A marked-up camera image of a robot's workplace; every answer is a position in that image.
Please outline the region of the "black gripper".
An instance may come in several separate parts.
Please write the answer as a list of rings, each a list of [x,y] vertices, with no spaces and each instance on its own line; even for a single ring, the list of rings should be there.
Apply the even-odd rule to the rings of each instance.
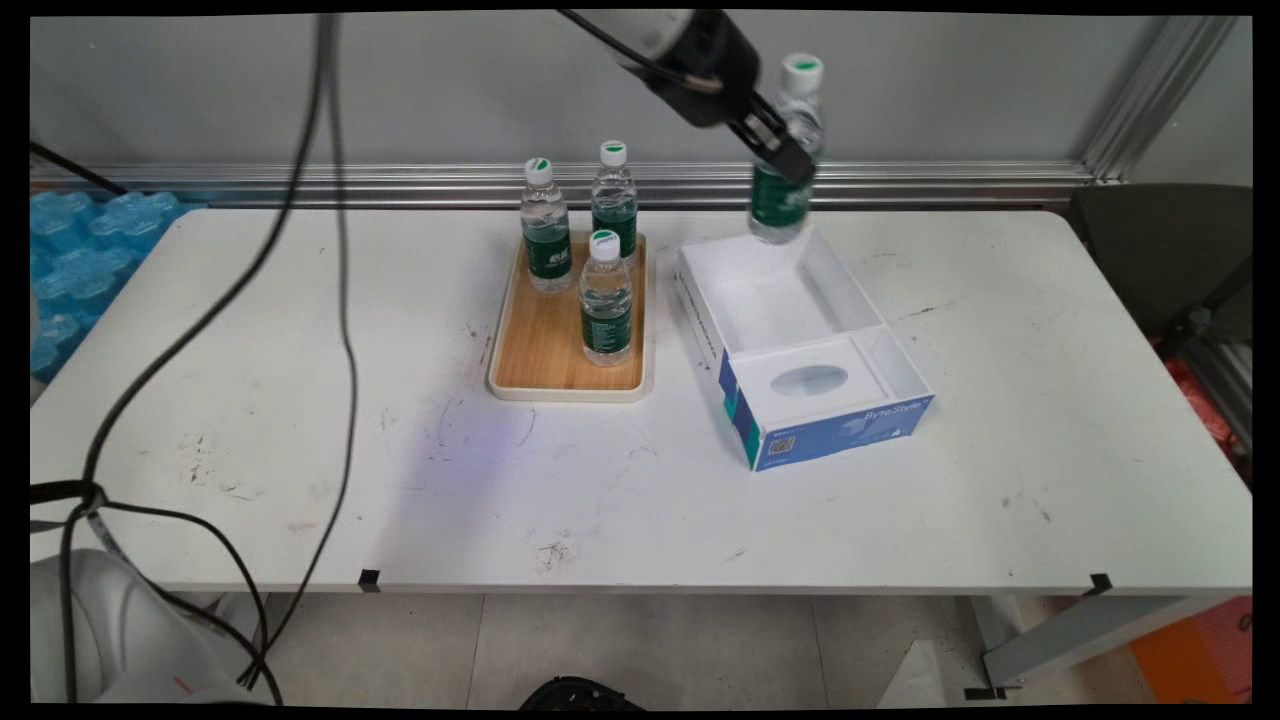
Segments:
[[[756,97],[760,58],[724,12],[694,12],[654,63],[680,76],[718,81],[710,94],[657,76],[648,90],[695,128],[728,127],[791,184],[817,173],[817,106],[808,99]]]

